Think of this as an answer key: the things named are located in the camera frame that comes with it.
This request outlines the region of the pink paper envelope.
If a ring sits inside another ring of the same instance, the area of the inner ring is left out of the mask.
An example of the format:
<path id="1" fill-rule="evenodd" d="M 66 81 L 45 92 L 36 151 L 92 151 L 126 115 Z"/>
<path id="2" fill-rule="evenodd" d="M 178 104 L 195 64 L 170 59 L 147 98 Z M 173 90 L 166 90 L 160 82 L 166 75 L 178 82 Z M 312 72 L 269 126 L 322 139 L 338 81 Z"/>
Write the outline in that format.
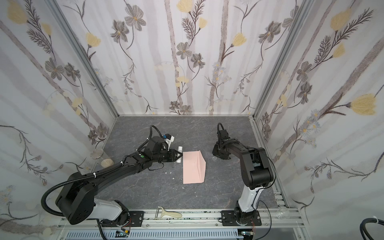
<path id="1" fill-rule="evenodd" d="M 205 181 L 206 161 L 201 151 L 183 153 L 183 184 L 200 184 Z"/>

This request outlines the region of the white glue stick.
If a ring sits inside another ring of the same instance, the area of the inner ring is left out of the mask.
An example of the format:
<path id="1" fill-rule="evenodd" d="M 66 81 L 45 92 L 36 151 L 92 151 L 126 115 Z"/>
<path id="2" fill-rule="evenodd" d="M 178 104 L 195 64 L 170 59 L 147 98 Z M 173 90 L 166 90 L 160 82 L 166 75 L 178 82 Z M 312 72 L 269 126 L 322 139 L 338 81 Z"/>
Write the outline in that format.
<path id="1" fill-rule="evenodd" d="M 183 147 L 179 146 L 177 151 L 178 151 L 178 155 L 177 155 L 178 159 L 176 160 L 176 162 L 181 163 L 183 159 Z"/>

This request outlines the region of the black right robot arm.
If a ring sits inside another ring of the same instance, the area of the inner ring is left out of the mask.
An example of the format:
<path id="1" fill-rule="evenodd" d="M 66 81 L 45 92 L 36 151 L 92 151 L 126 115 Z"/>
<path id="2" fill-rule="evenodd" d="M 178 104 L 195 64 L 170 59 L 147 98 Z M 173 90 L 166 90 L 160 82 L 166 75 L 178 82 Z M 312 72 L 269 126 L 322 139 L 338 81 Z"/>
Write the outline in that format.
<path id="1" fill-rule="evenodd" d="M 257 202 L 263 190 L 274 183 L 275 171 L 264 148 L 253 148 L 230 138 L 227 130 L 218 124 L 218 140 L 213 155 L 222 160 L 230 160 L 234 155 L 240 160 L 244 188 L 233 211 L 221 211 L 220 222 L 225 227 L 261 226 Z"/>

